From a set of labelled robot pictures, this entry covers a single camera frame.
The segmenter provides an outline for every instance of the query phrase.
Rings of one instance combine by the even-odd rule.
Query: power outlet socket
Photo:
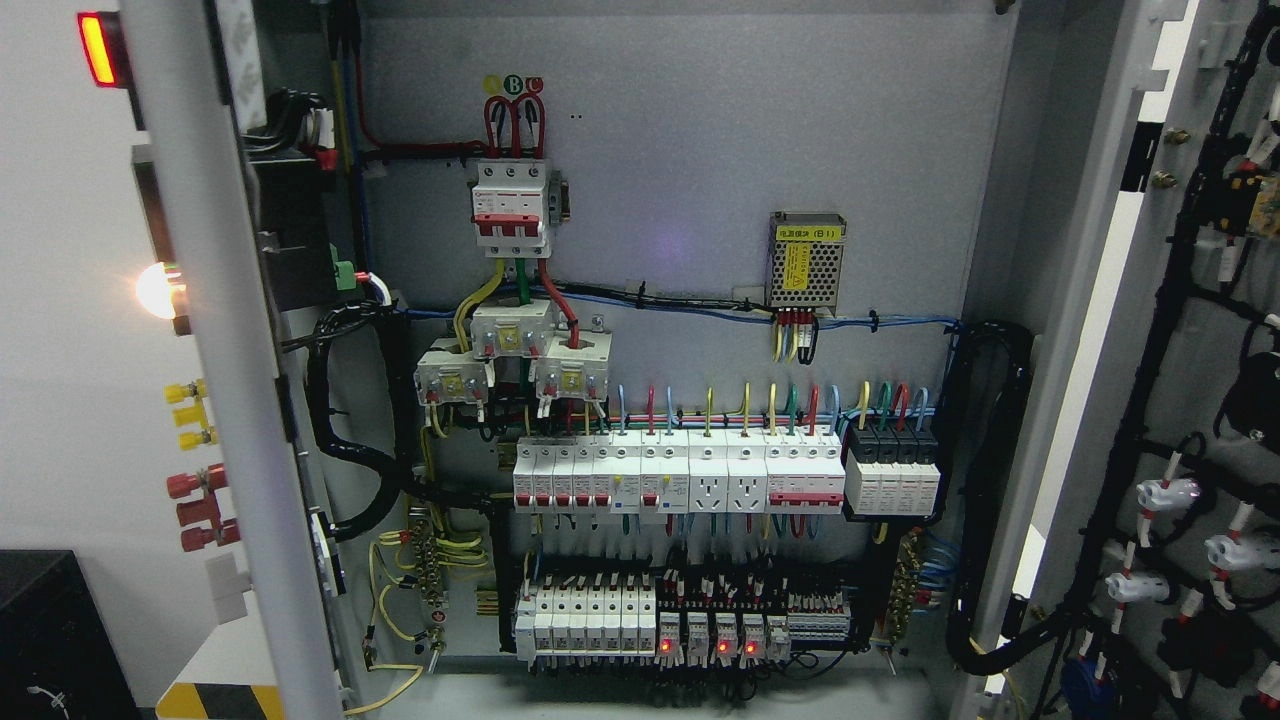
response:
[[[728,500],[730,512],[764,512],[764,500],[768,480],[764,475],[740,475],[730,470]]]
[[[723,461],[705,460],[709,465],[717,465],[717,471],[710,468],[696,468],[690,464],[689,469],[689,509],[694,512],[724,512],[728,503],[728,478]]]

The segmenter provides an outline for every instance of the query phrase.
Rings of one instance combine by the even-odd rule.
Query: hinge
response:
[[[1120,190],[1124,192],[1146,192],[1147,178],[1151,176],[1151,165],[1156,161],[1156,150],[1160,149],[1160,138],[1165,131],[1165,123],[1138,123],[1133,131],[1133,143],[1129,145],[1129,159],[1124,165],[1124,174],[1120,177]]]

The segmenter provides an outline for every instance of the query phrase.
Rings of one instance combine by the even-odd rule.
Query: black and yellow stripe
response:
[[[284,720],[275,685],[174,683],[160,698],[156,715],[198,720]]]

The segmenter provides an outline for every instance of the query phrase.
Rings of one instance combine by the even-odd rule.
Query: metal screw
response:
[[[1158,187],[1160,190],[1169,190],[1171,187],[1178,187],[1178,178],[1171,173],[1165,170],[1158,170],[1151,173],[1151,187]]]

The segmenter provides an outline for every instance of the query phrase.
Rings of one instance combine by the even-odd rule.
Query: miniature circuit breaker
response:
[[[552,304],[488,301],[471,315],[471,347],[480,359],[541,357],[556,333]]]
[[[836,309],[847,223],[836,213],[774,213],[769,219],[771,307]]]
[[[609,396],[609,333],[582,333],[581,347],[568,346],[568,333],[558,332],[547,355],[534,361],[532,380],[539,418],[552,400],[604,402]]]
[[[471,187],[471,222],[486,258],[550,258],[552,213],[547,164],[483,160]]]
[[[480,409],[489,401],[486,364],[463,355],[457,340],[439,338],[422,354],[413,373],[417,401],[425,407],[466,402]]]

